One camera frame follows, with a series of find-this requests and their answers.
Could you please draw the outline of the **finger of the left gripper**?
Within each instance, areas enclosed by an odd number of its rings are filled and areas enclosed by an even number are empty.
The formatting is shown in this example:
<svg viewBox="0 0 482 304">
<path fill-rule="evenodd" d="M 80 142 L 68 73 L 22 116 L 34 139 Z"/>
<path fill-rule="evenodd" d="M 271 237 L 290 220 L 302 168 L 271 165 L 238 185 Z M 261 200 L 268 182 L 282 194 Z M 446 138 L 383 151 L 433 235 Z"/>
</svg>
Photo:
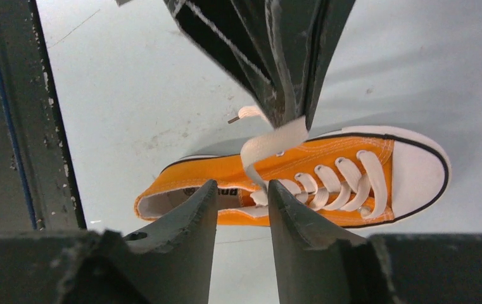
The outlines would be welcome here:
<svg viewBox="0 0 482 304">
<path fill-rule="evenodd" d="M 312 127 L 324 78 L 354 4 L 354 0 L 315 2 L 308 31 L 308 65 L 301 99 L 307 130 Z"/>
<path fill-rule="evenodd" d="M 255 100 L 271 126 L 296 118 L 231 1 L 164 3 L 181 33 Z"/>
</svg>

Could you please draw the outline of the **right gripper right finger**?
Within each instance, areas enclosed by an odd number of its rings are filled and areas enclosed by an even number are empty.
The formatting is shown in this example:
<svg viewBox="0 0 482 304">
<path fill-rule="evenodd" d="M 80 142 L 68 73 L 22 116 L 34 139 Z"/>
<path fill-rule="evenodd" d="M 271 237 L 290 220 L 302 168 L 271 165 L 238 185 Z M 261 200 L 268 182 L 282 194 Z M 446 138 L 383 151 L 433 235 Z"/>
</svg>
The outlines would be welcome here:
<svg viewBox="0 0 482 304">
<path fill-rule="evenodd" d="M 281 303 L 482 303 L 482 234 L 361 237 L 268 189 Z"/>
</svg>

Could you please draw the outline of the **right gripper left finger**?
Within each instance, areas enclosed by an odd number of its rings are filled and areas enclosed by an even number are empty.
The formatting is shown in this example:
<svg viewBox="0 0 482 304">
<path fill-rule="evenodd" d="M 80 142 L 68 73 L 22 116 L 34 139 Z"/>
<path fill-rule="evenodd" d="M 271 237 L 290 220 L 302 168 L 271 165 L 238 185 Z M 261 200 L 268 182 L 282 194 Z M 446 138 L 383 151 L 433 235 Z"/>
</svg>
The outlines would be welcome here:
<svg viewBox="0 0 482 304">
<path fill-rule="evenodd" d="M 0 232 L 0 303 L 207 303 L 217 183 L 135 232 Z"/>
</svg>

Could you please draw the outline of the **white shoelace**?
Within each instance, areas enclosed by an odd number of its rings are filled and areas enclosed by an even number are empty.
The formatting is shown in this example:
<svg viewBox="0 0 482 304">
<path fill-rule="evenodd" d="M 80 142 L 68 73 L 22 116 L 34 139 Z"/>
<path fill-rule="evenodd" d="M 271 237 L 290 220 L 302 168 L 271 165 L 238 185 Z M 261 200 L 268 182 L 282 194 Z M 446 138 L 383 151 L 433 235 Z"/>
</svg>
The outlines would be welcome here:
<svg viewBox="0 0 482 304">
<path fill-rule="evenodd" d="M 269 181 L 278 180 L 310 209 L 345 225 L 392 218 L 394 142 L 373 136 L 331 134 L 309 141 L 299 118 L 247 141 L 239 157 L 258 189 L 256 207 L 268 205 Z"/>
</svg>

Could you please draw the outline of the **orange canvas sneaker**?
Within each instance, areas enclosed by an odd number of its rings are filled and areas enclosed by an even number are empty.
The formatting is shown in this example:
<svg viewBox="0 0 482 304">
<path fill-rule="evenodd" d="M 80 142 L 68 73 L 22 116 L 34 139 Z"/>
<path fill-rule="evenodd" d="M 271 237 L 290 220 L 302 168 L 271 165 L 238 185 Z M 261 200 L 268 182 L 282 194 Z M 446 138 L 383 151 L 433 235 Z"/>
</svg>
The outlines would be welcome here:
<svg viewBox="0 0 482 304">
<path fill-rule="evenodd" d="M 447 153 L 434 140 L 390 126 L 345 127 L 255 165 L 298 201 L 344 228 L 394 223 L 436 202 L 451 178 Z M 239 155 L 191 155 L 170 164 L 134 204 L 154 221 L 209 180 L 218 184 L 220 225 L 269 224 L 268 201 L 245 174 Z"/>
</svg>

